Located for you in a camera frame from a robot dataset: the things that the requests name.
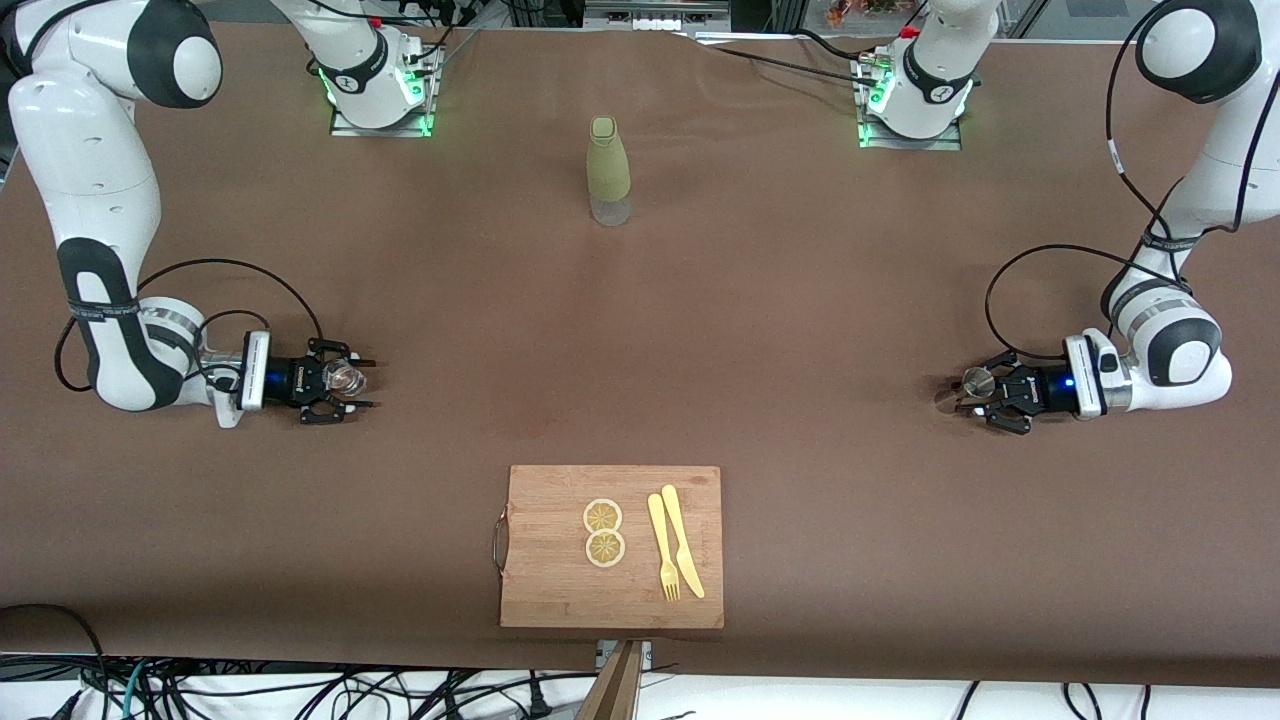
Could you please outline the steel double jigger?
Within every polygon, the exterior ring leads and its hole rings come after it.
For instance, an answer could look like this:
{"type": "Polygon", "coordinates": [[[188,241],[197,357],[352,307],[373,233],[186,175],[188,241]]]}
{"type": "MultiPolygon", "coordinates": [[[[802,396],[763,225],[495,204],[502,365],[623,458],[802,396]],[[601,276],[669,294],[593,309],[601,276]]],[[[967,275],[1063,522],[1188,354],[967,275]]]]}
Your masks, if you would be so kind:
{"type": "Polygon", "coordinates": [[[974,407],[986,405],[995,396],[995,374],[983,366],[970,366],[956,377],[946,377],[934,393],[938,413],[972,414],[974,407]]]}

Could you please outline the wooden cutting board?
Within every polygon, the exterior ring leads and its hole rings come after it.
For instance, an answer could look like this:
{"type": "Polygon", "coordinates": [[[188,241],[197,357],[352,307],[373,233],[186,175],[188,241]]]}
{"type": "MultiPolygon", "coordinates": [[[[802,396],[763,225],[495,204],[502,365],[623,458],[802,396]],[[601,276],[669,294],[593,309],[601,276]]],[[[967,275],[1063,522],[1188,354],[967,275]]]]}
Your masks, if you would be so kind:
{"type": "MultiPolygon", "coordinates": [[[[666,511],[675,565],[678,547],[666,511]]],[[[710,632],[724,625],[723,523],[717,466],[515,465],[503,512],[500,625],[520,629],[710,632]],[[678,491],[692,560],[707,596],[678,571],[680,598],[667,602],[646,498],[678,491]],[[621,506],[626,553],[593,566],[582,511],[595,498],[621,506]]]]}

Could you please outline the green sleeved glass bottle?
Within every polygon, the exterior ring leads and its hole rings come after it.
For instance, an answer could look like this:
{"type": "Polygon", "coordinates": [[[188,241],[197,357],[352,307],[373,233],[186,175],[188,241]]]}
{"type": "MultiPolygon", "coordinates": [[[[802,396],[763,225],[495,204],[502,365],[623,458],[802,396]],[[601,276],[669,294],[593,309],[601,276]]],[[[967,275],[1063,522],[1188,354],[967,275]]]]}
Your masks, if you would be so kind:
{"type": "Polygon", "coordinates": [[[593,218],[604,227],[625,224],[632,211],[628,156],[613,117],[594,117],[586,156],[593,218]]]}

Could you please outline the yellow plastic fork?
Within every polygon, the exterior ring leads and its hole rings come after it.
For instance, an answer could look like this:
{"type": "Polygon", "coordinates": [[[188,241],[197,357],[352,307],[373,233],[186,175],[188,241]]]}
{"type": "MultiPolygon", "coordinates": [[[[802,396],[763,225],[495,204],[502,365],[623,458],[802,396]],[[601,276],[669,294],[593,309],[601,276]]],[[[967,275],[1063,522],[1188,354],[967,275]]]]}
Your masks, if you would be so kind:
{"type": "Polygon", "coordinates": [[[667,602],[675,602],[680,598],[680,582],[678,570],[669,550],[664,501],[659,495],[649,495],[646,507],[660,559],[659,578],[662,591],[667,602]]]}

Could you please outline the yellow plastic knife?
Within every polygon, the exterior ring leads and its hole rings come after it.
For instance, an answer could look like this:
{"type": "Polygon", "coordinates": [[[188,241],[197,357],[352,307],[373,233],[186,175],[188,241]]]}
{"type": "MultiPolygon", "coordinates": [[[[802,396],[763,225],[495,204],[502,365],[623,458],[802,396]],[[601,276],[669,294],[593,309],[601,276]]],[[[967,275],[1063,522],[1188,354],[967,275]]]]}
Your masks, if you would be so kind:
{"type": "Polygon", "coordinates": [[[689,585],[691,592],[698,598],[704,598],[707,596],[701,579],[698,574],[696,565],[692,560],[692,552],[690,550],[689,538],[684,524],[684,512],[681,509],[681,502],[678,497],[678,491],[675,486],[667,484],[660,489],[660,496],[663,498],[666,511],[668,512],[671,525],[675,530],[677,538],[676,550],[676,564],[678,571],[684,578],[685,583],[689,585]]]}

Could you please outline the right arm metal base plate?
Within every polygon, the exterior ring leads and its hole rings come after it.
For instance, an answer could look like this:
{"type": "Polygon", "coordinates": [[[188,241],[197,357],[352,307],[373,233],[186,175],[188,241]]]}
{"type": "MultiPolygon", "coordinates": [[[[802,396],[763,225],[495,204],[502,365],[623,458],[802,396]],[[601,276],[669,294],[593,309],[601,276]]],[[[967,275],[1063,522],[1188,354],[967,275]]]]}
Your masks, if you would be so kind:
{"type": "Polygon", "coordinates": [[[361,95],[326,85],[332,105],[330,135],[426,138],[433,136],[442,79],[442,50],[396,70],[384,70],[361,95]]]}

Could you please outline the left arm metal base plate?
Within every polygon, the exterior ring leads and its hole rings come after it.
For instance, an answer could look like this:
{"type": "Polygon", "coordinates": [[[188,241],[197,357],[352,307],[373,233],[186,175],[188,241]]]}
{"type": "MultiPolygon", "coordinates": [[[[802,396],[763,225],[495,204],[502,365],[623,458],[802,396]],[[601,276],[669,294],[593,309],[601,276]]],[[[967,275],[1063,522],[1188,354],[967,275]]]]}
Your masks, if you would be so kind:
{"type": "Polygon", "coordinates": [[[884,59],[851,61],[855,78],[858,137],[864,149],[957,151],[959,118],[965,111],[970,78],[955,85],[928,79],[918,87],[884,59]]]}

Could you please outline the wooden post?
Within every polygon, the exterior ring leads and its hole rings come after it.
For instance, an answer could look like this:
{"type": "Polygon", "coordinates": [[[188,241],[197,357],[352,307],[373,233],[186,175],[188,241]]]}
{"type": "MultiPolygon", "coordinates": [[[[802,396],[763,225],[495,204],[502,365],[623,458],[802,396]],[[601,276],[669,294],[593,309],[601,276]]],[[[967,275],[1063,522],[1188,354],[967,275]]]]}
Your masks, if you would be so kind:
{"type": "Polygon", "coordinates": [[[645,662],[645,641],[618,641],[573,720],[634,720],[645,662]]]}

